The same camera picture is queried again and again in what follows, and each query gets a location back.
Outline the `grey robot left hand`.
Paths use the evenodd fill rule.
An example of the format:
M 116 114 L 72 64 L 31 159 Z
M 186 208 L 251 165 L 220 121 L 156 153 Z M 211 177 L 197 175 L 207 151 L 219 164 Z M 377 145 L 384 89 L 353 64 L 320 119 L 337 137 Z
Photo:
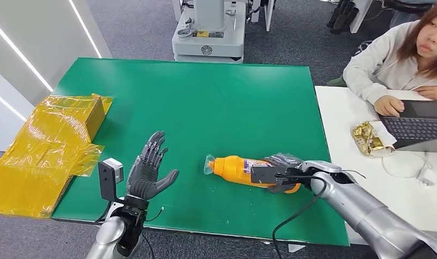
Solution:
M 176 181 L 178 169 L 173 169 L 166 177 L 158 179 L 160 164 L 168 151 L 167 147 L 163 147 L 164 136 L 163 131 L 154 132 L 141 153 L 136 156 L 126 183 L 126 191 L 130 196 L 150 200 Z

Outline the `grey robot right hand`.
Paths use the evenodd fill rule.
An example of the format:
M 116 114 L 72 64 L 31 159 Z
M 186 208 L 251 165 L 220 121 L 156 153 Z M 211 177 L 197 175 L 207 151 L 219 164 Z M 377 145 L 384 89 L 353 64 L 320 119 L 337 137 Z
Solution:
M 264 168 L 261 183 L 271 184 L 267 189 L 272 194 L 293 193 L 300 185 L 311 190 L 311 179 L 300 178 L 307 174 L 301 170 L 303 160 L 290 154 L 277 153 L 265 158 L 270 163 Z

